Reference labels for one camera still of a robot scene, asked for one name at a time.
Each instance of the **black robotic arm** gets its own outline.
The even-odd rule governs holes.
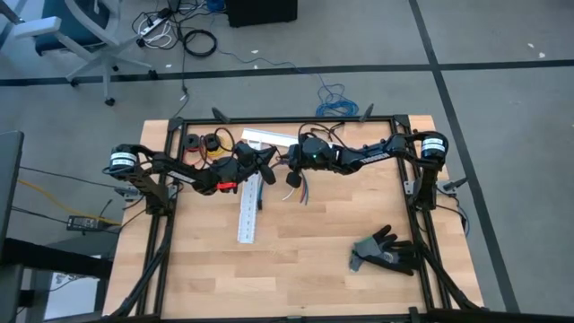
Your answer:
[[[415,142],[422,142],[421,157],[410,149]],[[291,172],[287,183],[294,188],[300,185],[301,170],[330,170],[342,175],[350,175],[363,166],[381,162],[389,158],[401,158],[414,167],[422,168],[422,176],[414,182],[411,205],[424,210],[436,207],[436,182],[439,171],[445,163],[448,152],[448,139],[434,131],[419,132],[413,135],[395,134],[379,143],[364,145],[361,149],[328,144],[312,133],[300,135],[299,143],[289,147],[287,155]]]
[[[134,185],[146,197],[148,214],[165,215],[173,209],[170,193],[167,187],[158,185],[151,178],[152,174],[186,182],[196,192],[207,196],[218,190],[237,193],[238,184],[259,171],[267,184],[275,183],[275,176],[268,164],[276,151],[275,147],[255,150],[239,141],[232,149],[232,156],[222,157],[209,167],[198,169],[140,144],[121,144],[112,150],[109,166],[104,172]],[[146,161],[141,162],[140,155]],[[144,169],[142,166],[145,164],[150,164],[150,167]]]

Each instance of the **black floor stripe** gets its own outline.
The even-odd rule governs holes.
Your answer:
[[[486,240],[486,247],[491,256],[492,266],[494,268],[494,274],[496,275],[496,279],[499,284],[502,300],[504,301],[504,305],[508,312],[520,312],[520,308],[518,307],[517,299],[510,282],[509,273],[507,271],[506,265],[504,264],[500,246],[496,239],[494,228],[492,227],[491,217],[489,216],[488,208],[486,207],[486,202],[484,201],[483,190],[481,189],[478,177],[476,176],[476,171],[474,170],[474,165],[470,158],[470,153],[468,152],[468,147],[466,146],[462,129],[458,123],[457,113],[455,112],[452,100],[448,95],[447,85],[445,84],[442,72],[439,69],[439,62],[437,60],[434,49],[432,48],[431,37],[429,36],[429,33],[424,24],[421,8],[419,7],[419,4],[416,0],[409,0],[409,4],[411,6],[411,10],[413,11],[414,19],[421,35],[422,44],[424,46],[427,58],[429,59],[429,64],[432,67],[432,74],[439,90],[442,105],[445,109],[445,113],[447,114],[450,130],[452,131],[452,135],[455,138],[455,143],[457,144],[460,160],[463,164],[466,177],[468,178],[468,185],[473,196],[474,205],[476,207],[476,212],[478,214],[481,228],[483,229],[484,239]]]
[[[369,72],[431,72],[439,71],[475,71],[516,68],[544,68],[544,67],[568,67],[574,66],[574,59],[548,60],[548,61],[525,61],[525,62],[493,62],[493,63],[454,63],[454,64],[404,64],[404,65],[335,65],[313,66],[294,68],[266,68],[258,70],[227,70],[185,72],[183,78],[210,79],[228,77],[252,77],[252,76],[278,76],[296,74],[334,74],[334,73],[369,73]],[[159,74],[160,80],[180,80],[181,73]],[[77,77],[78,83],[100,83],[101,76]],[[119,74],[113,75],[111,82],[144,82],[154,81],[148,74]],[[31,85],[59,85],[68,84],[64,77],[42,77],[0,80],[0,86],[31,86]]]
[[[574,66],[574,59],[539,60],[524,62],[493,62],[493,63],[455,63],[440,64],[441,71],[474,71],[493,69],[539,68],[539,67],[568,67]]]
[[[314,66],[294,68],[266,68],[248,70],[228,70],[228,71],[205,71],[205,72],[185,72],[183,78],[209,79],[228,77],[251,77],[251,76],[277,76],[296,74],[332,74],[332,73],[367,73],[367,72],[421,72],[430,71],[428,64],[412,65],[337,65],[337,66]],[[162,73],[158,74],[160,80],[180,80],[182,73]],[[101,76],[81,76],[76,77],[78,83],[100,83]],[[141,82],[153,81],[148,74],[120,74],[113,75],[111,82]],[[44,77],[28,79],[5,79],[0,80],[0,86],[29,86],[29,85],[54,85],[67,84],[64,77]]]

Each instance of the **red object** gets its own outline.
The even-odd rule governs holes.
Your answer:
[[[229,189],[229,188],[236,188],[237,183],[228,182],[228,183],[217,183],[217,189]]]

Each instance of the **metal ruler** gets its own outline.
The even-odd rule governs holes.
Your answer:
[[[261,149],[261,142],[249,142],[253,149]],[[261,174],[251,175],[243,183],[241,192],[241,208],[239,213],[239,228],[237,232],[237,241],[239,243],[253,243],[255,240],[255,225],[257,219],[257,194]]]

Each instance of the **wooden tabletop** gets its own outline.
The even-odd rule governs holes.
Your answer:
[[[430,116],[410,119],[413,129],[434,130]],[[297,135],[299,126],[226,127],[239,140],[244,127]],[[167,120],[146,121],[141,144],[162,151],[166,128]],[[214,126],[188,129],[198,135],[212,131]],[[376,143],[390,133],[385,122],[347,123],[337,130],[347,145],[355,147]],[[177,145],[175,141],[174,156]],[[187,162],[197,158],[190,154]],[[299,204],[295,197],[282,201],[291,190],[284,182],[288,169],[279,166],[274,170],[277,182],[264,188],[264,209],[257,213],[253,244],[237,242],[240,190],[237,195],[202,196],[186,186],[179,194],[164,319],[402,314],[411,306],[424,311],[418,275],[398,274],[367,263],[357,273],[348,267],[352,244],[386,224],[392,225],[400,240],[411,239],[395,159],[373,163],[350,176],[306,171],[308,205]],[[448,179],[446,168],[439,178]],[[438,196],[437,203],[456,208],[446,196]],[[127,210],[124,222],[143,207],[142,203]],[[432,218],[445,269],[471,301],[482,304],[458,215],[437,209]],[[151,219],[150,215],[140,216],[119,237],[105,314],[120,305],[142,273]],[[439,304],[431,271],[430,275],[435,303]],[[155,285],[156,277],[150,282],[148,311]]]

